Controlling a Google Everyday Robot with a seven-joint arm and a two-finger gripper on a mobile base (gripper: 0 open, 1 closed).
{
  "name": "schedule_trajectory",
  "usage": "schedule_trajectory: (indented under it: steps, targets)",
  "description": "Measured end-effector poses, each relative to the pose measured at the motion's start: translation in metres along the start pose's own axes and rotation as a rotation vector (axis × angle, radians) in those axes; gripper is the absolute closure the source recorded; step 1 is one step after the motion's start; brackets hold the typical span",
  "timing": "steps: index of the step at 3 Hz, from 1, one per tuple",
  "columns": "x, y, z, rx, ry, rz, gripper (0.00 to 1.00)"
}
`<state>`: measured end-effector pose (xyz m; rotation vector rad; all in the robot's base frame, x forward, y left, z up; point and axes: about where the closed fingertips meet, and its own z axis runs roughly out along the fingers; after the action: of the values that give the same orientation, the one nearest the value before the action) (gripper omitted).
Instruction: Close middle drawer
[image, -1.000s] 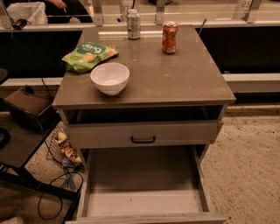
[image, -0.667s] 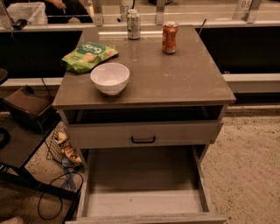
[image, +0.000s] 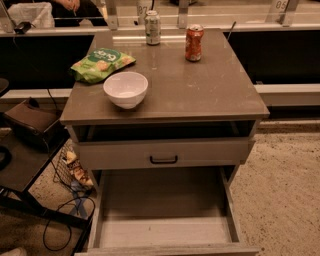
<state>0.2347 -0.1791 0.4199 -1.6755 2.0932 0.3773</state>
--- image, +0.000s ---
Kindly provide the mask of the person hand in background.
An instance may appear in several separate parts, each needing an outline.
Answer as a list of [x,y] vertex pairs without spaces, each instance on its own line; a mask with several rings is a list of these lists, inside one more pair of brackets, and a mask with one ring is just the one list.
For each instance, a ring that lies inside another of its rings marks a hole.
[[80,7],[80,0],[60,0],[60,3],[69,11],[76,12]]

